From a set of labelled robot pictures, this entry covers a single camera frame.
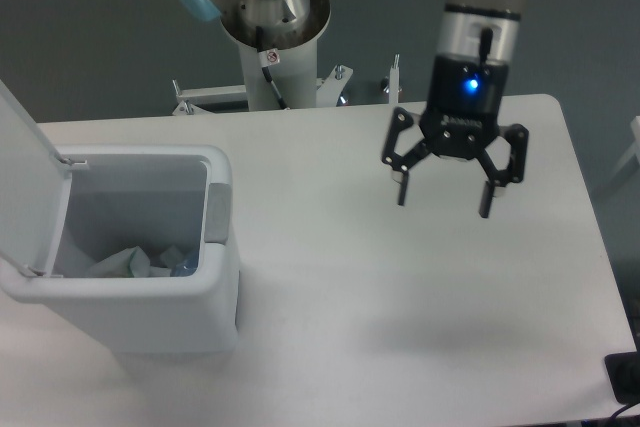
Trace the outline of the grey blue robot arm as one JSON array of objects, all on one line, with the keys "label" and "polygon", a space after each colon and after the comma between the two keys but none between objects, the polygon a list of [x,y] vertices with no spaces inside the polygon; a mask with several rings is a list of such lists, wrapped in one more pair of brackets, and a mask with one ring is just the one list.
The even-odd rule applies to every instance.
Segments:
[{"label": "grey blue robot arm", "polygon": [[[235,41],[250,109],[319,105],[317,42],[329,0],[179,1],[201,21],[219,20]],[[381,159],[401,187],[429,156],[477,160],[487,217],[497,190],[524,178],[528,131],[500,125],[498,113],[526,0],[444,1],[425,110],[393,111]]]}]

